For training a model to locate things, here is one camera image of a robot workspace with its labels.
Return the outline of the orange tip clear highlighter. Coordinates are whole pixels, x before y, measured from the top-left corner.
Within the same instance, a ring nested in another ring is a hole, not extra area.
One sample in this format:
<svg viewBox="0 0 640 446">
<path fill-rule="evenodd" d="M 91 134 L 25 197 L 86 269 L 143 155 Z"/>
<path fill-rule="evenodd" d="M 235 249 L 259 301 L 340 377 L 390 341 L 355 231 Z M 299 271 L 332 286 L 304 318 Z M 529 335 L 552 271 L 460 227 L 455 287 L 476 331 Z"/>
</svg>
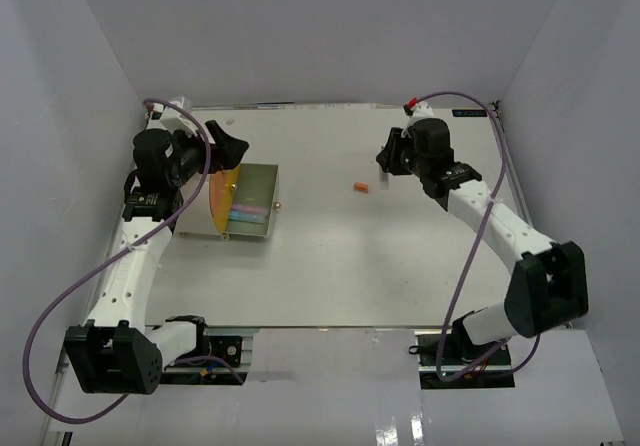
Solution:
<svg viewBox="0 0 640 446">
<path fill-rule="evenodd" d="M 387 190 L 389 188 L 389 173 L 383 169 L 379 171 L 379 180 L 380 186 L 383 190 Z"/>
</svg>

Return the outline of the orange drawer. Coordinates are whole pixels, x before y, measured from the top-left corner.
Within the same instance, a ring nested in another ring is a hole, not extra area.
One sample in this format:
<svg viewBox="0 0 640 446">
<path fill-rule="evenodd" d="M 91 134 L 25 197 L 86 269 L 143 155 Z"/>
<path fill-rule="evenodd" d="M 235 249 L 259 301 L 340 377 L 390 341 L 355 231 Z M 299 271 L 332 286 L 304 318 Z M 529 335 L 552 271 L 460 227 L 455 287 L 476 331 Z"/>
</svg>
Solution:
<svg viewBox="0 0 640 446">
<path fill-rule="evenodd" d="M 240 166 L 209 176 L 209 207 L 214 220 L 227 218 L 237 189 Z"/>
</svg>

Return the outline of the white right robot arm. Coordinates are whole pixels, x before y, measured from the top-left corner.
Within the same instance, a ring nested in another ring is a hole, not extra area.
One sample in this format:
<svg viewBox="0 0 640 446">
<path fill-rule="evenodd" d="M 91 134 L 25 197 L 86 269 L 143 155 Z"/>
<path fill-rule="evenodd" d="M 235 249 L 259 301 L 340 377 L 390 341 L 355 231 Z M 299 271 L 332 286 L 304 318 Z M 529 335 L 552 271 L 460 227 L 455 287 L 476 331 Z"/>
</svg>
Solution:
<svg viewBox="0 0 640 446">
<path fill-rule="evenodd" d="M 514 336 L 534 338 L 588 313 L 582 248 L 552 240 L 499 203 L 481 174 L 455 159 L 445 121 L 392 128 L 376 161 L 385 174 L 417 177 L 426 196 L 474 231 L 474 243 L 486 244 L 510 274 L 501 302 L 459 318 L 446 314 L 437 363 L 452 351 L 472 365 Z"/>
</svg>

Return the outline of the light blue highlighter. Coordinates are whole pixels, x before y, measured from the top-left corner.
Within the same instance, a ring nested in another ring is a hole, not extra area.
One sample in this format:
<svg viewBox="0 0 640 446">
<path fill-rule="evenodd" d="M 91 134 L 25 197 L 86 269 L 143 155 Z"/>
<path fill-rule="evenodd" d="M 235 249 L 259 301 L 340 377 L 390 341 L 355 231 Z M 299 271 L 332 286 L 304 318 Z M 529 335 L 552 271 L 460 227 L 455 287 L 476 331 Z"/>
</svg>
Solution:
<svg viewBox="0 0 640 446">
<path fill-rule="evenodd" d="M 229 220 L 237 221 L 237 222 L 254 223 L 254 224 L 264 224 L 267 216 L 268 215 L 259 216 L 259 215 L 244 214 L 244 213 L 239 213 L 232 210 L 229 213 Z"/>
</svg>

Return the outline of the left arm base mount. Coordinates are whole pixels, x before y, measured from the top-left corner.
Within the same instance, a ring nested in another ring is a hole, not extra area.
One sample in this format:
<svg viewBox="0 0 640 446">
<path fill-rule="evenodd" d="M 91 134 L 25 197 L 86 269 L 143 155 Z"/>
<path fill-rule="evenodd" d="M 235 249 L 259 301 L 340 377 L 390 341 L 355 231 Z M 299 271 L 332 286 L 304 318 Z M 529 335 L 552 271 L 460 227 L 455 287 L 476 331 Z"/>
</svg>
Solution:
<svg viewBox="0 0 640 446">
<path fill-rule="evenodd" d="M 251 368 L 257 329 L 213 328 L 204 330 L 203 346 L 168 366 L 160 384 L 172 386 L 241 386 Z"/>
</svg>

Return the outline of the yellow bottom drawer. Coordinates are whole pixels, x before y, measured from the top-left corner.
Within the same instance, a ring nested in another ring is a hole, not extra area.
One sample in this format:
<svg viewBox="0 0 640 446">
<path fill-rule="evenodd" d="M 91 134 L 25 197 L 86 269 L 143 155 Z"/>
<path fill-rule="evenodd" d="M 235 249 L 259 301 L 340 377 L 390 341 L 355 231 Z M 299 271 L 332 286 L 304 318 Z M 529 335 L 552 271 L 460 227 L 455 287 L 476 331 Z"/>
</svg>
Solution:
<svg viewBox="0 0 640 446">
<path fill-rule="evenodd" d="M 224 236 L 227 234 L 229 216 L 232 212 L 232 203 L 229 201 L 212 202 L 210 205 L 213 224 L 217 232 Z"/>
</svg>

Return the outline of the small orange eraser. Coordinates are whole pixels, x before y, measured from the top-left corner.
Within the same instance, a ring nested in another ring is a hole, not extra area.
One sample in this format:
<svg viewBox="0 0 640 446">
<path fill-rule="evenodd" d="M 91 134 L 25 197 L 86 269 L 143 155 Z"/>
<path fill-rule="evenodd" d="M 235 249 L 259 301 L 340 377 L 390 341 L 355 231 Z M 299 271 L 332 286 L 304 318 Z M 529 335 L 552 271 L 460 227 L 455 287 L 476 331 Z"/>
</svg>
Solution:
<svg viewBox="0 0 640 446">
<path fill-rule="evenodd" d="M 368 192 L 369 191 L 369 186 L 366 183 L 355 182 L 353 184 L 353 189 L 356 190 L 356 191 L 360 191 L 360 192 Z"/>
</svg>

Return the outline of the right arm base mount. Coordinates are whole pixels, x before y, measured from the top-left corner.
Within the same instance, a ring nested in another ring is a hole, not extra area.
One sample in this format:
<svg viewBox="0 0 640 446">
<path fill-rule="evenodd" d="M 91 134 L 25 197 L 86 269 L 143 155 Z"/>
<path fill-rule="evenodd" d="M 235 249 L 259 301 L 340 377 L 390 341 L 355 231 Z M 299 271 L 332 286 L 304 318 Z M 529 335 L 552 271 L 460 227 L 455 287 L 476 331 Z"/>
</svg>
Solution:
<svg viewBox="0 0 640 446">
<path fill-rule="evenodd" d="M 475 351 L 463 351 L 455 339 L 447 339 L 443 350 L 441 372 L 436 370 L 436 353 L 440 334 L 417 334 L 408 347 L 408 354 L 418 362 L 422 390 L 474 390 L 509 389 L 515 387 L 512 360 L 507 345 L 502 345 L 492 356 L 470 369 L 455 381 L 444 381 L 472 364 L 490 349 L 483 346 Z"/>
</svg>

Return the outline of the pink highlighter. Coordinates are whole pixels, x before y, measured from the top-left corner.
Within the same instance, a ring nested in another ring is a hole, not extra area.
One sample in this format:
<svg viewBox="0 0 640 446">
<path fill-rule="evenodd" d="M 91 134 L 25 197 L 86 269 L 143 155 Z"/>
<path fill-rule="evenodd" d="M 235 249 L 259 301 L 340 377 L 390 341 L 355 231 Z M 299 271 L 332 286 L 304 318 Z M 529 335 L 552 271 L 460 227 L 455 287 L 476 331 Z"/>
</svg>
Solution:
<svg viewBox="0 0 640 446">
<path fill-rule="evenodd" d="M 266 216 L 270 213 L 269 208 L 253 207 L 253 206 L 246 206 L 246 205 L 234 205 L 232 207 L 232 210 L 239 213 L 259 215 L 259 216 Z"/>
</svg>

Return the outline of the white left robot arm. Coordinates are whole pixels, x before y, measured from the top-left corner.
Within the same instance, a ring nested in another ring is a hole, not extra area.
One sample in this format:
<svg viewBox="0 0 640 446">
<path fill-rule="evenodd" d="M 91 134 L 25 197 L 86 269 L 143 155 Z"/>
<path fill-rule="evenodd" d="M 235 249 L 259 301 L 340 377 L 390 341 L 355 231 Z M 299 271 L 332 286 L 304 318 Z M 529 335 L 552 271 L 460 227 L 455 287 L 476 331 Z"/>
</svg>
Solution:
<svg viewBox="0 0 640 446">
<path fill-rule="evenodd" d="M 124 255 L 108 267 L 101 296 L 81 326 L 67 329 L 64 349 L 86 393 L 145 394 L 158 387 L 163 370 L 183 358 L 199 365 L 211 353 L 206 321 L 174 316 L 148 330 L 146 309 L 159 260 L 173 237 L 182 187 L 194 176 L 230 171 L 248 142 L 205 124 L 211 140 L 182 130 L 147 128 L 133 139 L 133 188 L 121 222 Z"/>
</svg>

